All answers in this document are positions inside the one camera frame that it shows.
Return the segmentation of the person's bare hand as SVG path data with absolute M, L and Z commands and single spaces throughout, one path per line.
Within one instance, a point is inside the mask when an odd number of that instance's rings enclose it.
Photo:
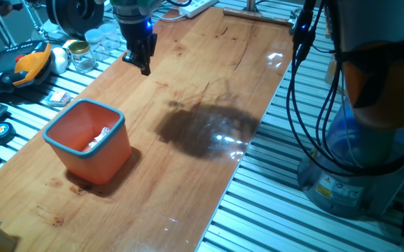
M 12 11 L 13 11 L 13 6 L 10 2 L 7 2 L 7 1 L 0 2 L 0 16 L 1 17 L 7 16 Z

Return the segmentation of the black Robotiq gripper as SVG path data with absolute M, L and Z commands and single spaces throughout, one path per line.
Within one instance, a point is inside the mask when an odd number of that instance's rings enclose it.
M 141 21 L 135 24 L 120 23 L 120 31 L 127 41 L 127 51 L 122 61 L 136 67 L 141 67 L 141 74 L 149 76 L 151 74 L 151 57 L 155 52 L 158 35 L 153 32 L 151 21 Z

